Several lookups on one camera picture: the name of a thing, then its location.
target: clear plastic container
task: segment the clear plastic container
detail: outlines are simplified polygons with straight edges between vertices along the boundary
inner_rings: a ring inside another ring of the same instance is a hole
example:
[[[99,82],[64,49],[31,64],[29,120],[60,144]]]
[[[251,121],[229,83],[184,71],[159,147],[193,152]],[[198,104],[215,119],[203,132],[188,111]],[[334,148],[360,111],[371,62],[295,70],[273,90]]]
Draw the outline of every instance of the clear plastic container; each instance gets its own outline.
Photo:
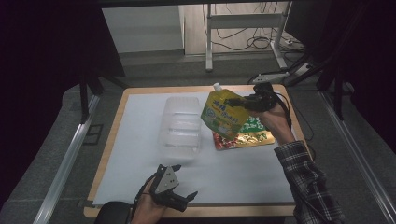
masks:
[[[201,111],[197,97],[169,97],[158,143],[166,159],[191,161],[201,151]]]

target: hand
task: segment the hand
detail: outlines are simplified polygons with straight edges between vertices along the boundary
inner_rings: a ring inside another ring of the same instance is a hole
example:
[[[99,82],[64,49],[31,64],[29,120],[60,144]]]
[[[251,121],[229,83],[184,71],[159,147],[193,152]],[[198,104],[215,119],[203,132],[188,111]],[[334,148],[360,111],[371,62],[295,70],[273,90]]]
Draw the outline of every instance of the hand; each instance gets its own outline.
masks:
[[[155,224],[163,216],[166,207],[156,204],[149,194],[149,188],[151,187],[153,180],[154,178],[148,182],[143,190],[143,194],[140,196],[131,224]]]
[[[280,146],[295,141],[286,121],[285,111],[280,104],[265,112],[249,111],[249,114],[251,117],[259,118],[260,123],[271,131]]]

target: gray carpet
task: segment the gray carpet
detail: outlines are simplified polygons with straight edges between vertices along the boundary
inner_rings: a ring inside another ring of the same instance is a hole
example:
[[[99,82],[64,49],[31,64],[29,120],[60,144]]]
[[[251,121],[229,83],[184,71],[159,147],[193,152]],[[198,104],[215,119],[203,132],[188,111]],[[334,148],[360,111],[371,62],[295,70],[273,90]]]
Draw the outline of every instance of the gray carpet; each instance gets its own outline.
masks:
[[[260,72],[277,70],[271,54],[255,55],[257,58],[234,55],[233,58],[216,57],[214,71],[205,72],[202,58],[170,62],[164,59],[131,64],[122,58],[126,77],[117,77],[126,86],[160,87],[247,84]],[[325,106],[315,90],[318,77],[311,77],[293,88],[288,88],[292,104],[297,112],[307,143],[316,154],[316,163],[327,173],[327,186],[340,203],[346,215],[346,223],[387,223],[371,191],[367,188],[355,162],[352,160],[340,134],[332,123]],[[93,223],[82,211],[91,188],[97,165],[101,158],[123,89],[104,78],[105,92],[101,96],[92,121],[92,133],[101,134],[85,138],[64,191],[52,214],[50,223]],[[372,168],[384,187],[396,201],[396,158],[370,125],[359,115],[345,97],[344,116]],[[63,108],[59,113],[45,143],[34,162],[15,188],[0,214],[0,223],[32,223],[56,175],[64,153],[80,120],[79,88],[64,94]],[[265,218],[231,219],[164,219],[161,223],[276,223]],[[285,223],[295,223],[287,217]]]

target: person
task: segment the person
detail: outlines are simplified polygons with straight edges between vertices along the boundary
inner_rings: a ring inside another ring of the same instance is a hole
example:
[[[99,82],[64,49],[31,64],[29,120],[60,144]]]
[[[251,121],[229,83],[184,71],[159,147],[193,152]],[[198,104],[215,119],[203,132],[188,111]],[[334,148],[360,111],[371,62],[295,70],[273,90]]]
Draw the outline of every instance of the person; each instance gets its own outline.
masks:
[[[271,130],[279,143],[275,148],[285,177],[296,203],[294,216],[298,223],[344,223],[341,207],[326,188],[326,176],[310,159],[304,143],[296,141],[283,108],[277,104],[265,112],[249,111],[250,116],[259,118],[262,125]],[[154,224],[162,217],[166,207],[150,198],[148,184],[138,202],[132,224]]]

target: shirt sleeve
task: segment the shirt sleeve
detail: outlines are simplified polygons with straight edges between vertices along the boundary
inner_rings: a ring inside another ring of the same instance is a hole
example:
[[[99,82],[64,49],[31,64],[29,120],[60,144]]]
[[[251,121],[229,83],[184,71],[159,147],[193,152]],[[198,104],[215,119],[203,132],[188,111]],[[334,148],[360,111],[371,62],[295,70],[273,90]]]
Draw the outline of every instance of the shirt sleeve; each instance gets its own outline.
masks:
[[[289,181],[299,223],[344,223],[340,206],[326,188],[326,175],[309,157],[304,143],[277,147],[275,153]]]

